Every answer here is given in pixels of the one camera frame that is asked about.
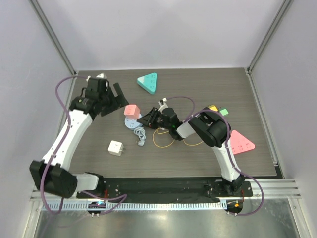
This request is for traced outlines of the green usb charger plug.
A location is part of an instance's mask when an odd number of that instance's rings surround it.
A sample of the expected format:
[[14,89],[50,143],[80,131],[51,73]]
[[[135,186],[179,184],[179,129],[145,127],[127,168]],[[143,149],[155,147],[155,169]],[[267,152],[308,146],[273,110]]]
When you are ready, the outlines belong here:
[[221,108],[219,112],[222,114],[222,116],[227,116],[229,114],[228,110],[226,108]]

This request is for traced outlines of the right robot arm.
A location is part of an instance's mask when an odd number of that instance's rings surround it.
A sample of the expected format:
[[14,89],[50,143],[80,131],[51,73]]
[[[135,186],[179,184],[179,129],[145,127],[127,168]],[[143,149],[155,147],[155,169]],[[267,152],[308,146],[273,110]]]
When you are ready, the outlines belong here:
[[137,119],[137,122],[151,129],[167,129],[169,135],[178,141],[197,134],[216,155],[224,192],[229,196],[235,196],[241,191],[244,176],[231,149],[231,127],[221,113],[204,108],[188,119],[180,121],[173,108],[168,107],[162,111],[152,108],[145,116]]

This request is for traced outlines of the white cube tiger adapter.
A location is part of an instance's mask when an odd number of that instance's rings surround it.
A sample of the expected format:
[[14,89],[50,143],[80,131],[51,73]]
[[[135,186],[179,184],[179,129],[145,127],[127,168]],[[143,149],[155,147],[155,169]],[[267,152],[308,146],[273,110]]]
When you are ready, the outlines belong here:
[[120,157],[122,155],[122,153],[125,151],[125,147],[124,147],[123,143],[112,140],[110,142],[107,150],[111,155],[115,155],[115,156]]

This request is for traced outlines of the pink triangular power socket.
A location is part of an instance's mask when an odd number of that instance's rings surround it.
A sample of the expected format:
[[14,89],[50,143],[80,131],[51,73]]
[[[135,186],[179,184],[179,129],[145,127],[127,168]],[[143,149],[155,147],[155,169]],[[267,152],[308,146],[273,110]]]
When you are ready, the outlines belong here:
[[234,155],[255,149],[255,144],[236,130],[231,131],[231,149]]

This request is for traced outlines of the yellow usb charger plug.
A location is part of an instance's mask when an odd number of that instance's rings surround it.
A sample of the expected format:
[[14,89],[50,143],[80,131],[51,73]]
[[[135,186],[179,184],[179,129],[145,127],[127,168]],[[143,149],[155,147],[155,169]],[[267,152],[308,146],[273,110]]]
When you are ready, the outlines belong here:
[[210,105],[209,109],[218,112],[218,108],[215,105]]

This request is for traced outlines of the pink white cube charger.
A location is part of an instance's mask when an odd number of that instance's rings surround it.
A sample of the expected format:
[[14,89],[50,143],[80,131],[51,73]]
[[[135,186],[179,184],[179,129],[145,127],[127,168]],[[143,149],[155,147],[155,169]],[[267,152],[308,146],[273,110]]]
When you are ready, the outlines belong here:
[[138,119],[140,114],[140,109],[135,104],[129,104],[125,106],[124,113],[128,119]]

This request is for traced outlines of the light blue round socket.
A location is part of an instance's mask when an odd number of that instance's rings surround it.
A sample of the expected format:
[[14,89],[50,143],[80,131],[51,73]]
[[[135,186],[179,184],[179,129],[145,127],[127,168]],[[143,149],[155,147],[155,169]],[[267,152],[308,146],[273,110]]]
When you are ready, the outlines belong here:
[[130,130],[135,130],[136,128],[143,126],[141,123],[137,122],[137,119],[129,119],[128,117],[125,117],[124,124]]

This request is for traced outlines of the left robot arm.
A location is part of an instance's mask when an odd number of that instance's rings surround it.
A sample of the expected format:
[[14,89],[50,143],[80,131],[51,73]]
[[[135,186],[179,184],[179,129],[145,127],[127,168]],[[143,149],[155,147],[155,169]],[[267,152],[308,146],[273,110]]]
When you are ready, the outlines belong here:
[[81,94],[68,108],[63,107],[67,119],[54,144],[40,161],[33,160],[29,167],[41,195],[49,193],[70,198],[83,191],[94,198],[104,195],[104,177],[96,173],[70,173],[71,160],[96,116],[106,116],[128,104],[118,83],[110,85],[106,78],[99,76],[87,78],[87,86],[82,88]]

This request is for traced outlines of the teal triangular power socket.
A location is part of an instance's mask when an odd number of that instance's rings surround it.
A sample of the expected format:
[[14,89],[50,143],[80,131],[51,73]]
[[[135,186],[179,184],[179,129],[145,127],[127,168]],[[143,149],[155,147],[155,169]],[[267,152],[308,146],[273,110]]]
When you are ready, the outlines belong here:
[[137,84],[142,87],[146,92],[154,95],[157,85],[157,74],[151,73],[137,78]]

